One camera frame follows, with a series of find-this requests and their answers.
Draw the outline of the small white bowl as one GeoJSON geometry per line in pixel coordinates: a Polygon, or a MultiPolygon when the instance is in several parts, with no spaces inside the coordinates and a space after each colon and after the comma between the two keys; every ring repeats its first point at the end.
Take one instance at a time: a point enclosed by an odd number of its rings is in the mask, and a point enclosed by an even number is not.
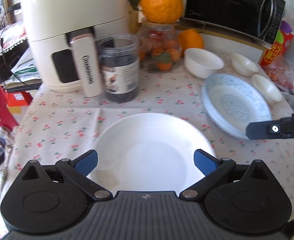
{"type": "Polygon", "coordinates": [[[253,75],[251,77],[254,88],[263,96],[269,105],[281,102],[283,96],[277,86],[269,79],[261,75],[253,75]]]}
{"type": "Polygon", "coordinates": [[[231,58],[233,69],[241,76],[251,77],[252,75],[259,73],[258,66],[243,55],[232,53],[231,58]]]}

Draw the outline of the white plate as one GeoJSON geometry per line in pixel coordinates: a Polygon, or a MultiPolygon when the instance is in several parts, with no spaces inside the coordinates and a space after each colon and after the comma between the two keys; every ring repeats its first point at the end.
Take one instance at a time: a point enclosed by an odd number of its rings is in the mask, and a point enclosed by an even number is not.
{"type": "Polygon", "coordinates": [[[131,115],[99,136],[95,145],[98,164],[88,177],[112,194],[179,194],[204,177],[194,164],[198,149],[215,155],[208,139],[187,121],[160,113],[131,115]]]}

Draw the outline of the large white bowl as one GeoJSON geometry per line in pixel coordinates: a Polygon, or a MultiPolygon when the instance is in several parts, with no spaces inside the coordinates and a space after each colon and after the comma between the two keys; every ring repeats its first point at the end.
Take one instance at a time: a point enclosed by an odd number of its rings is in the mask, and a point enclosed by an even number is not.
{"type": "Polygon", "coordinates": [[[189,48],[184,51],[184,67],[193,76],[206,79],[225,66],[223,60],[216,54],[199,48],[189,48]]]}

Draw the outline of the floral tablecloth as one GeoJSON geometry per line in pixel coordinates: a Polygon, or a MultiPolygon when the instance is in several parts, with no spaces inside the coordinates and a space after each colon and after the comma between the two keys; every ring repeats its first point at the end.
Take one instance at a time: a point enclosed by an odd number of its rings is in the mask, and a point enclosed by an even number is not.
{"type": "MultiPolygon", "coordinates": [[[[231,137],[212,122],[201,98],[203,80],[183,66],[167,73],[140,73],[138,96],[128,103],[113,103],[103,96],[87,98],[82,91],[56,93],[41,86],[9,142],[0,167],[0,200],[30,159],[54,164],[94,147],[111,124],[139,113],[173,115],[197,127],[218,157],[238,163],[262,159],[288,194],[294,211],[294,139],[248,141],[231,137]]],[[[0,215],[0,238],[7,232],[0,215]]]]}

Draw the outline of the plastic bag of snacks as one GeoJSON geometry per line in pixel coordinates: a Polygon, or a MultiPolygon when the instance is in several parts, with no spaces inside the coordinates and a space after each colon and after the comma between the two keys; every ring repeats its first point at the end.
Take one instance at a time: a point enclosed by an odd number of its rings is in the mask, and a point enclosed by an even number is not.
{"type": "Polygon", "coordinates": [[[263,70],[274,83],[294,90],[294,65],[282,55],[278,55],[272,63],[264,66],[263,70]]]}

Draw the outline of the blue patterned plate stack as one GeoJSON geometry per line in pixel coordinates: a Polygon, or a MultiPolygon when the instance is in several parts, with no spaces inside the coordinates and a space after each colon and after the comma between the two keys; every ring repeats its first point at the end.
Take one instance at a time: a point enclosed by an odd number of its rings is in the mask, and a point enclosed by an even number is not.
{"type": "Polygon", "coordinates": [[[209,117],[219,128],[238,139],[248,139],[248,124],[272,120],[270,108],[262,95],[233,75],[211,75],[205,79],[201,94],[209,117]]]}

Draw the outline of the red snack box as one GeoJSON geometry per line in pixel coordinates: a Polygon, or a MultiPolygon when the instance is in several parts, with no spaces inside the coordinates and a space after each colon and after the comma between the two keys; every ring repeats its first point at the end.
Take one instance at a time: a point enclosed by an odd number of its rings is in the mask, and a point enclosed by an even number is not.
{"type": "Polygon", "coordinates": [[[284,56],[293,38],[294,30],[291,28],[291,25],[282,20],[276,34],[276,39],[272,47],[265,51],[260,61],[260,66],[264,67],[271,64],[274,59],[279,55],[284,56]]]}

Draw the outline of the black microwave oven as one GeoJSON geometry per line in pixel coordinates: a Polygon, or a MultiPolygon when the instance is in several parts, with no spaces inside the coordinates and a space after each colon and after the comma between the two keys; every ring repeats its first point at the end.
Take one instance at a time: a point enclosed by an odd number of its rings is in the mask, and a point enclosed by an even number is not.
{"type": "Polygon", "coordinates": [[[231,29],[273,44],[280,27],[284,0],[184,0],[183,17],[231,29]]]}

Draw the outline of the clear jar dark contents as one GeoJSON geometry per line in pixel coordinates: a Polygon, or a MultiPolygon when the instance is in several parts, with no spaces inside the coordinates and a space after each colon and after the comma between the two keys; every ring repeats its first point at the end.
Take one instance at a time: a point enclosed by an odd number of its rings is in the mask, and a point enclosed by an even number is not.
{"type": "Polygon", "coordinates": [[[114,34],[102,38],[97,45],[106,98],[116,103],[133,100],[139,83],[138,38],[114,34]]]}

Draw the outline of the orange on table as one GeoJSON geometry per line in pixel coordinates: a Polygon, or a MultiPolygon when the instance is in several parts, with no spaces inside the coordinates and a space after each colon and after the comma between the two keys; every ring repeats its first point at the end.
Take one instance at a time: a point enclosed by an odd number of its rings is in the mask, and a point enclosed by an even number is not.
{"type": "Polygon", "coordinates": [[[204,40],[195,29],[182,31],[178,34],[177,38],[182,48],[182,57],[184,57],[184,52],[189,48],[204,49],[204,40]]]}

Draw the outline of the glass jar with kumquats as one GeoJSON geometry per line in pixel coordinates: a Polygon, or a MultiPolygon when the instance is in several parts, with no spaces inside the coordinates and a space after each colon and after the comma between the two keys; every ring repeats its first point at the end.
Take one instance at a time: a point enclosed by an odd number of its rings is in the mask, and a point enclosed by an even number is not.
{"type": "Polygon", "coordinates": [[[153,23],[144,20],[137,34],[141,68],[149,73],[173,70],[182,55],[173,24],[153,23]]]}

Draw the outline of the white air fryer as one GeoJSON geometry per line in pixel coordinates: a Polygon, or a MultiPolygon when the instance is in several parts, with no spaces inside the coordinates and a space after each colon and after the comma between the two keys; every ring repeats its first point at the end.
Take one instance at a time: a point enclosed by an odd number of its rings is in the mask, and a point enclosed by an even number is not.
{"type": "Polygon", "coordinates": [[[21,0],[33,59],[56,92],[102,93],[97,42],[128,33],[127,0],[21,0]]]}

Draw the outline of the large orange on jar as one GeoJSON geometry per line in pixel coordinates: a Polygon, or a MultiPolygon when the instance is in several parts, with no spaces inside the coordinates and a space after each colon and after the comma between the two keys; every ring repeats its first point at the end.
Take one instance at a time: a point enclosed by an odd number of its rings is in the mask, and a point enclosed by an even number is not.
{"type": "Polygon", "coordinates": [[[183,14],[183,0],[140,0],[142,13],[149,22],[173,24],[183,14]]]}

